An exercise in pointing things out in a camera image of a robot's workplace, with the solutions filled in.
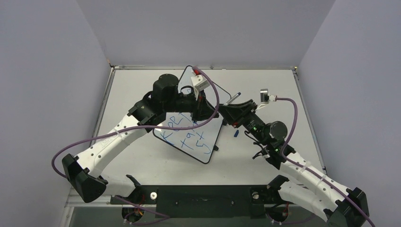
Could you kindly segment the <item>blue whiteboard marker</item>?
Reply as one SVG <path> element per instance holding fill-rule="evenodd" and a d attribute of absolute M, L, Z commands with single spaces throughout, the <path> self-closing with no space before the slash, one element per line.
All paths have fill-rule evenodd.
<path fill-rule="evenodd" d="M 231 97 L 229 100 L 227 100 L 224 105 L 229 105 L 233 103 L 239 96 L 241 95 L 241 92 L 236 93 L 233 97 Z"/>

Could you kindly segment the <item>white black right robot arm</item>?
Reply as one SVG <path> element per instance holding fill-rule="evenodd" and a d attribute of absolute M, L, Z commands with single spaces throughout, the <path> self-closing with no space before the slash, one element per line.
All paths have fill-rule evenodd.
<path fill-rule="evenodd" d="M 261 146 L 262 156 L 277 170 L 295 178 L 297 186 L 284 176 L 277 176 L 267 188 L 267 197 L 278 202 L 281 199 L 309 210 L 331 227 L 360 227 L 365 222 L 374 226 L 369 217 L 366 194 L 359 188 L 350 189 L 331 179 L 289 145 L 297 118 L 298 107 L 291 98 L 275 97 L 275 101 L 288 101 L 293 105 L 294 117 L 291 129 L 283 122 L 265 123 L 257 114 L 253 100 L 241 104 L 219 105 L 218 112 L 234 128 L 243 126 L 251 134 L 256 145 Z"/>

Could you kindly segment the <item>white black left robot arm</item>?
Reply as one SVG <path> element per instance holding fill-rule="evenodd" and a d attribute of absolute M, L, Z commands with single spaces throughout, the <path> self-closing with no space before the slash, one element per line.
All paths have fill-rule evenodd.
<path fill-rule="evenodd" d="M 205 125 L 218 117 L 219 96 L 211 79 L 199 70 L 191 78 L 191 92 L 179 91 L 179 79 L 163 74 L 151 91 L 138 101 L 108 134 L 95 137 L 96 143 L 77 155 L 62 159 L 65 177 L 85 203 L 104 193 L 122 196 L 128 203 L 140 200 L 140 183 L 131 175 L 102 175 L 103 170 L 135 140 L 153 129 L 162 129 L 167 113 L 190 113 L 193 121 Z"/>

